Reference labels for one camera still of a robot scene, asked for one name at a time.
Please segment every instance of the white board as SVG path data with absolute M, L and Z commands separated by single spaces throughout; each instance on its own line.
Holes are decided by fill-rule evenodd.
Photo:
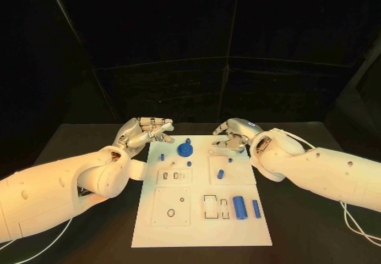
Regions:
M 173 138 L 173 144 L 150 144 L 131 247 L 273 245 L 247 151 L 212 147 L 214 141 L 227 140 L 221 135 Z M 194 154 L 181 157 L 178 146 L 186 138 Z M 222 180 L 217 179 L 219 169 L 225 171 Z M 244 220 L 235 218 L 234 196 L 244 198 Z M 258 201 L 260 219 L 253 200 Z

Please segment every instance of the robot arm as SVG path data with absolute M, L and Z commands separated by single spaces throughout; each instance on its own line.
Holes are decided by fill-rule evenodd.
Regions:
M 250 144 L 251 165 L 270 180 L 289 178 L 323 197 L 381 212 L 381 163 L 323 148 L 306 151 L 299 137 L 279 129 L 263 131 L 244 119 L 230 119 L 214 134 L 224 130 L 230 140 L 215 147 L 243 150 Z
M 0 243 L 33 235 L 116 197 L 130 178 L 140 179 L 144 162 L 131 160 L 147 142 L 173 139 L 172 120 L 133 118 L 113 146 L 98 152 L 46 163 L 0 181 Z M 87 193 L 78 193 L 78 187 Z

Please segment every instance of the blue object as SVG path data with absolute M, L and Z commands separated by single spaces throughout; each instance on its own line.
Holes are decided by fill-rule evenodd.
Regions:
M 191 139 L 186 139 L 189 143 L 182 143 L 178 147 L 178 153 L 182 157 L 189 157 L 194 153 L 194 147 L 191 145 Z
M 247 213 L 247 208 L 244 206 L 243 196 L 232 197 L 232 204 L 234 204 L 237 219 L 240 220 L 247 219 L 248 213 Z
M 221 169 L 217 174 L 217 178 L 221 180 L 224 177 L 224 170 Z
M 253 206 L 254 206 L 256 217 L 260 218 L 260 207 L 258 207 L 258 201 L 257 200 L 253 200 Z

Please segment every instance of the black table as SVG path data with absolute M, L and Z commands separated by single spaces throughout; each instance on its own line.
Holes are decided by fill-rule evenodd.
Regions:
M 315 146 L 341 150 L 325 126 L 309 123 L 263 123 L 280 128 Z M 64 124 L 36 164 L 100 150 L 110 145 L 121 125 Z M 217 124 L 175 125 L 172 135 L 209 135 Z M 136 159 L 146 161 L 149 146 Z M 133 249 L 133 229 L 142 182 L 130 180 L 118 197 L 95 205 L 72 220 L 58 242 L 30 263 L 381 263 L 381 248 L 352 233 L 336 201 L 296 187 L 286 179 L 276 183 L 254 169 L 273 246 L 172 247 Z M 381 213 L 349 206 L 365 232 L 381 235 Z M 36 254 L 61 233 L 65 223 L 17 240 L 2 252 L 0 263 L 15 263 Z

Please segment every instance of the robotic hand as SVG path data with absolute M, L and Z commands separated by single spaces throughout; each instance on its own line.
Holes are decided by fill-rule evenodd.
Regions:
M 0 181 L 0 243 L 33 235 L 116 197 L 129 178 L 142 179 L 144 162 L 131 157 L 147 142 L 173 139 L 172 120 L 133 118 L 113 146 L 98 152 L 46 163 Z
M 270 131 L 250 121 L 232 118 L 214 131 L 225 131 L 230 140 L 215 147 L 244 150 L 250 145 L 250 163 L 273 181 L 286 177 L 303 189 L 323 197 L 381 212 L 381 163 L 346 153 L 315 148 L 292 133 Z M 297 140 L 312 149 L 305 150 Z

